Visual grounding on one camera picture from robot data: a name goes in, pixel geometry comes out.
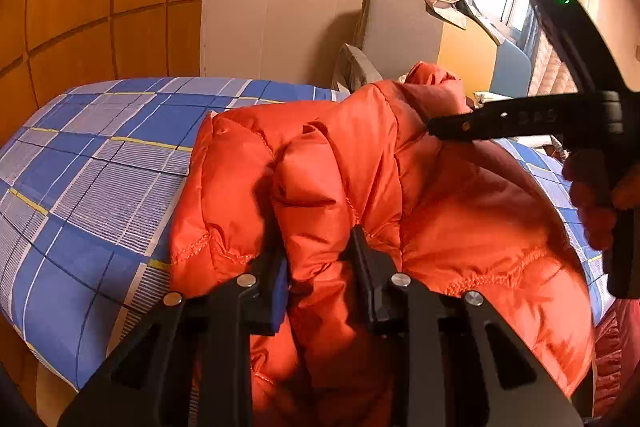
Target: blue plaid bedsheet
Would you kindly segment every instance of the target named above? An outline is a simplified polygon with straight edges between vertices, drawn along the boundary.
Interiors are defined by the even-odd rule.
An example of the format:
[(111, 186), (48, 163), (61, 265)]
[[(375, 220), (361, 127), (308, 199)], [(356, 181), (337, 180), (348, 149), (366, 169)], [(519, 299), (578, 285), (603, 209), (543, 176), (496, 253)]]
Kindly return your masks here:
[[(344, 95), (237, 78), (134, 78), (71, 89), (0, 150), (0, 307), (36, 357), (76, 389), (166, 292), (168, 230), (210, 111)], [(588, 282), (612, 302), (560, 165), (498, 140), (544, 188)]]

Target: orange down jacket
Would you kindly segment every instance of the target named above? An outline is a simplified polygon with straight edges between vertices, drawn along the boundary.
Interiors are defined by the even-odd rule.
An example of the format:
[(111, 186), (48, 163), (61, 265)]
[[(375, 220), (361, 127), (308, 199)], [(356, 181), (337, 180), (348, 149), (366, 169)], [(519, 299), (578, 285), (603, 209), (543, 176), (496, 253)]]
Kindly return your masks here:
[(278, 226), (290, 265), (287, 317), (252, 337), (254, 421), (386, 426), (395, 351), (359, 323), (351, 228), (431, 290), (482, 292), (566, 394), (591, 365), (586, 282), (556, 211), (492, 142), (430, 136), (466, 110), (462, 86), (420, 65), (341, 103), (239, 108), (206, 118), (174, 214), (172, 289), (188, 297), (241, 274)]

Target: metal screw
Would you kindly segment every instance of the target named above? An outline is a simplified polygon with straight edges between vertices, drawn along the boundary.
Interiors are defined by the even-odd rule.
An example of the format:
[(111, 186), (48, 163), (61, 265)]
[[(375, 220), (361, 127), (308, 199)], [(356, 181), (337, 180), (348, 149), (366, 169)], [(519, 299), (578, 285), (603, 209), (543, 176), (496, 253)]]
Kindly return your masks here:
[(182, 302), (182, 295), (178, 292), (169, 292), (162, 297), (162, 302), (165, 306), (177, 306)]
[(465, 301), (472, 306), (481, 306), (484, 302), (484, 297), (482, 297), (482, 294), (471, 290), (465, 294)]
[(411, 277), (409, 277), (406, 273), (398, 272), (394, 273), (391, 276), (391, 282), (396, 286), (407, 287), (411, 284)]
[(251, 288), (251, 286), (257, 282), (257, 279), (255, 278), (255, 275), (243, 273), (238, 277), (238, 279), (236, 279), (236, 282), (238, 283), (238, 286), (242, 286), (242, 288)]

